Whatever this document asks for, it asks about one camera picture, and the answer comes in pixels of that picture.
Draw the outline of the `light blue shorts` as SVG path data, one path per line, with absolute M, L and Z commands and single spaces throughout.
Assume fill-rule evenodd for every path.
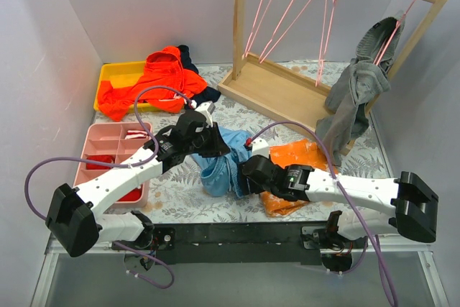
M 201 183 L 205 191 L 213 197 L 222 197 L 227 192 L 234 192 L 237 198 L 244 193 L 239 186 L 238 164 L 246 162 L 251 152 L 244 145 L 251 134 L 244 130 L 220 128 L 220 134 L 230 149 L 230 153 L 220 157 L 191 157 L 201 169 Z

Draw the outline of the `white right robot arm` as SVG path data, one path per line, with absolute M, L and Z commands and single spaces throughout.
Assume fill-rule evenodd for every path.
M 308 165 L 276 165 L 255 155 L 239 167 L 245 194 L 269 192 L 286 201 L 347 204 L 361 208 L 334 211 L 326 222 L 325 238 L 332 247 L 381 234 L 399 234 L 421 243 L 436 240 L 438 196 L 415 173 L 399 178 L 371 179 L 330 173 Z

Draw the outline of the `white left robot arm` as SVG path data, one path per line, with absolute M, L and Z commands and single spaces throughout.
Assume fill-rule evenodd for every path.
M 150 247 L 154 224 L 139 211 L 107 214 L 121 197 L 144 182 L 181 164 L 185 157 L 220 157 L 230 152 L 219 126 L 188 110 L 176 124 L 161 129 L 124 161 L 88 182 L 63 184 L 53 194 L 45 224 L 71 257 L 85 254 L 99 242 L 122 241 L 135 249 Z

